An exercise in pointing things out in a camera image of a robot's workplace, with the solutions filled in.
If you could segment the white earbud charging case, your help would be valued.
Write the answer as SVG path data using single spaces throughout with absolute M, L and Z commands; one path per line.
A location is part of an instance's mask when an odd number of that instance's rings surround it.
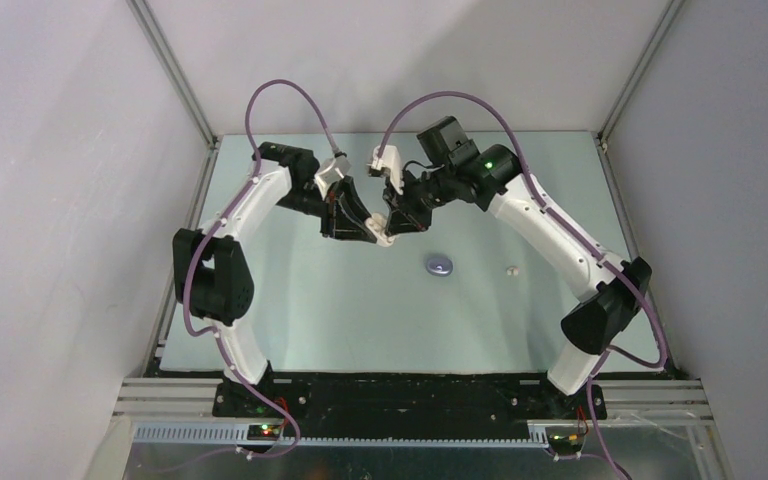
M 396 236 L 386 232 L 387 218 L 381 213 L 374 212 L 366 220 L 365 226 L 374 237 L 374 243 L 381 247 L 390 247 L 395 243 Z

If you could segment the purple earbud charging case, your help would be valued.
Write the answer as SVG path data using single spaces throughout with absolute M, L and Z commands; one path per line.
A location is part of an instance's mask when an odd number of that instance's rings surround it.
M 425 259 L 425 269 L 432 276 L 448 277 L 454 271 L 454 262 L 446 255 L 429 255 Z

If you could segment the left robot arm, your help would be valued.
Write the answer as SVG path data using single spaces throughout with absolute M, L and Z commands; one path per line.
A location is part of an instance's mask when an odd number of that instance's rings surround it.
M 214 338 L 227 377 L 243 383 L 238 404 L 259 417 L 274 408 L 276 390 L 262 380 L 270 364 L 245 318 L 256 291 L 245 244 L 275 207 L 318 218 L 327 239 L 375 244 L 379 237 L 343 151 L 319 162 L 310 149 L 264 142 L 253 160 L 252 172 L 226 207 L 197 229 L 179 229 L 172 249 L 185 329 L 192 337 Z

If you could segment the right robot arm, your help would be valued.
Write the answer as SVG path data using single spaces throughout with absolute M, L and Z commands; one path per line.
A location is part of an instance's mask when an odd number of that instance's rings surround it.
M 460 200 L 509 225 L 553 266 L 578 304 L 561 321 L 565 344 L 547 372 L 541 402 L 553 417 L 570 416 L 602 355 L 641 310 L 651 267 L 598 245 L 513 150 L 501 144 L 479 149 L 455 117 L 444 117 L 417 139 L 432 164 L 420 176 L 406 171 L 394 145 L 378 145 L 371 154 L 369 172 L 387 178 L 385 236 L 425 232 L 434 209 Z

